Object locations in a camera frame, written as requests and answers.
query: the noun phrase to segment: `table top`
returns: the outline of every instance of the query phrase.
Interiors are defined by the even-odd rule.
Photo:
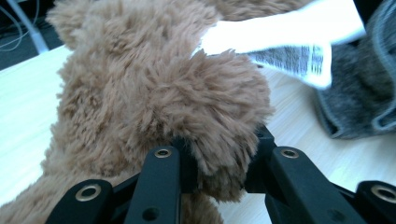
[[[57,119],[57,71],[71,52],[59,47],[0,71],[0,204],[15,198],[42,174],[40,162]],[[334,140],[322,129],[314,91],[298,80],[262,69],[275,114],[267,125],[279,146],[302,150],[330,181],[355,191],[363,180],[396,186],[396,135]],[[240,203],[220,203],[225,223],[270,223],[264,195],[246,194]]]

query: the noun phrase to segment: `stuffed animal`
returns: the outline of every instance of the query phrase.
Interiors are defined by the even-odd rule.
[[[198,190],[183,195],[184,223],[221,223],[209,198],[238,201],[255,131],[273,113],[267,82],[246,56],[191,56],[218,20],[294,10],[294,0],[65,0],[48,21],[73,50],[60,70],[58,121],[43,175],[0,208],[1,223],[44,223],[86,179],[113,186],[140,172],[148,151],[191,143]]]

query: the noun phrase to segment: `folded gray cloth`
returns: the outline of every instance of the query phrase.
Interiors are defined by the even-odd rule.
[[[386,0],[357,47],[332,47],[332,87],[317,91],[318,117],[332,138],[396,133],[396,1]]]

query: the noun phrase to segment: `brass rivet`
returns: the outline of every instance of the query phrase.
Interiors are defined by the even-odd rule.
[[[297,159],[299,157],[298,153],[292,149],[282,149],[280,151],[280,154],[282,154],[282,156],[284,157],[291,159]]]
[[[155,156],[157,158],[167,158],[167,157],[170,157],[171,155],[172,155],[172,151],[169,149],[165,149],[165,148],[158,149],[155,152]]]
[[[93,189],[94,192],[92,194],[85,195],[84,191],[88,190],[88,189]],[[101,191],[102,191],[102,188],[97,184],[87,185],[87,186],[84,186],[84,188],[80,189],[77,192],[76,199],[79,202],[87,202],[87,201],[90,201],[90,200],[96,198],[100,194]]]
[[[374,185],[372,186],[371,191],[376,197],[388,203],[396,203],[396,191],[393,189],[380,185]]]

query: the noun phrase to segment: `gray felt material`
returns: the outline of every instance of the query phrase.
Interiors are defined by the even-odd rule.
[[[396,0],[385,0],[357,47],[332,47],[332,87],[317,91],[332,138],[396,133]]]

